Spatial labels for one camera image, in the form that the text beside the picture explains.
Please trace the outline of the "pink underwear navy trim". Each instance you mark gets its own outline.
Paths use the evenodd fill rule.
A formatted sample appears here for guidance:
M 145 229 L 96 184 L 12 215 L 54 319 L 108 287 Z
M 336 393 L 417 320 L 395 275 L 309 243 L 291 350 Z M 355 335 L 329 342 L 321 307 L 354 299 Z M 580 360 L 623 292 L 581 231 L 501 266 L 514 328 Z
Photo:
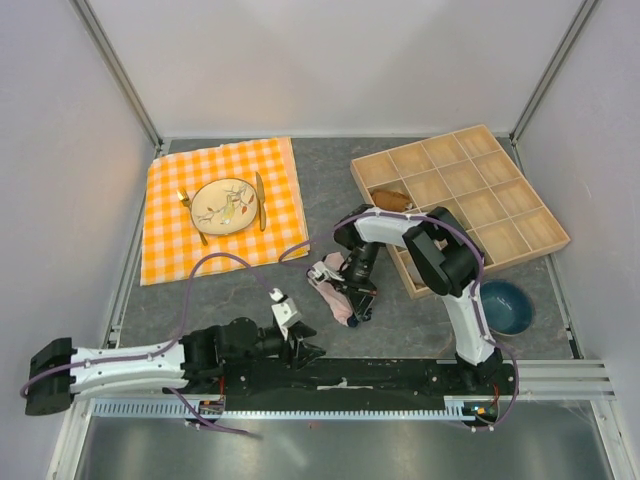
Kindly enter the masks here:
M 341 268 L 345 262 L 343 255 L 340 252 L 329 253 L 324 256 L 321 261 L 324 261 L 327 266 L 340 273 Z M 329 305 L 334 319 L 343 326 L 349 328 L 355 328 L 360 323 L 367 322 L 369 320 L 355 320 L 353 317 L 353 311 L 348 303 L 346 297 L 338 290 L 340 282 L 324 282 L 320 285 L 310 285 L 321 295 L 325 302 Z

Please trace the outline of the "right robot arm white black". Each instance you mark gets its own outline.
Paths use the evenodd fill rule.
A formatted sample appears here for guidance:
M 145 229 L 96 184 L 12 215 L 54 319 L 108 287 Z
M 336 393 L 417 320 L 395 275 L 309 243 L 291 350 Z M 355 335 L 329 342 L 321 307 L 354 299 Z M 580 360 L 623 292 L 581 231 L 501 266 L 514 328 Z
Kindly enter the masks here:
M 349 251 L 330 275 L 330 284 L 353 309 L 351 326 L 371 317 L 377 288 L 370 276 L 380 247 L 399 247 L 445 305 L 455 335 L 460 386 L 477 394 L 513 383 L 516 374 L 503 364 L 503 351 L 489 331 L 481 302 L 484 254 L 448 209 L 411 215 L 363 204 L 336 224 L 333 238 Z

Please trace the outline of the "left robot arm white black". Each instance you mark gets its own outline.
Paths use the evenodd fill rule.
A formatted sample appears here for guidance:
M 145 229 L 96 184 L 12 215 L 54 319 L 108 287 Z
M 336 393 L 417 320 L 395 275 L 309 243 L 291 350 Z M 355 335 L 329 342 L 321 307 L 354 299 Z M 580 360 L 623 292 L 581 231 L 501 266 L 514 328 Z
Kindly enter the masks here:
M 74 347 L 57 338 L 30 360 L 20 395 L 25 414 L 44 416 L 69 409 L 75 399 L 127 390 L 216 388 L 226 369 L 275 357 L 299 370 L 326 351 L 306 340 L 316 331 L 302 322 L 260 327 L 247 317 L 193 331 L 177 341 L 117 349 Z

